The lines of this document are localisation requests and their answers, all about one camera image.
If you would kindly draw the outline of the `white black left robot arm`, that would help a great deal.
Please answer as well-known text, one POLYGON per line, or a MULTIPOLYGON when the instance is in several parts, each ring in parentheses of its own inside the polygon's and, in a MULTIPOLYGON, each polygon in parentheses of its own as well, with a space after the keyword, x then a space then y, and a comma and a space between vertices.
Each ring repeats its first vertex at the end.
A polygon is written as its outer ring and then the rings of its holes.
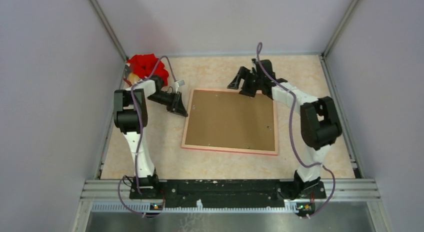
POLYGON ((153 75, 141 79, 127 89, 115 90, 113 94, 113 122, 126 139, 134 162, 134 188, 147 198, 155 198, 160 193, 156 168, 151 159, 147 139, 144 137, 148 125, 146 100, 164 105, 170 113, 188 117, 182 101, 182 93, 162 90, 164 80, 153 75))

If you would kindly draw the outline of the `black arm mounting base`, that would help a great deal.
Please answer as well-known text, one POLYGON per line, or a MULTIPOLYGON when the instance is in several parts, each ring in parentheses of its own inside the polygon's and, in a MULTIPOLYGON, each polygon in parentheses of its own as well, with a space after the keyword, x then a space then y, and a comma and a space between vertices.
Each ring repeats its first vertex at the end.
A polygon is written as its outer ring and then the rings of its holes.
POLYGON ((286 200, 325 199, 321 181, 302 185, 287 179, 169 179, 155 180, 154 188, 135 190, 132 182, 130 199, 165 202, 165 207, 191 207, 200 199, 207 208, 283 207, 286 200))

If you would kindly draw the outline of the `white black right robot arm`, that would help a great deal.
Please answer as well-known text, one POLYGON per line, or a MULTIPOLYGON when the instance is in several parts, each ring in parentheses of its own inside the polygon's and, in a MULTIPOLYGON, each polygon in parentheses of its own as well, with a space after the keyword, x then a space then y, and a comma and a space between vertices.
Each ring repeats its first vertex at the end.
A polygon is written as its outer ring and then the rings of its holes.
POLYGON ((294 173, 293 191, 300 198, 308 197, 321 178, 324 160, 331 146, 342 134, 342 126, 334 100, 329 97, 309 95, 277 78, 270 60, 252 60, 253 67, 240 67, 228 89, 238 90, 241 95, 255 97, 258 91, 274 101, 290 107, 290 144, 300 166, 294 173), (294 114, 300 116, 300 133, 306 154, 299 155, 293 133, 294 114))

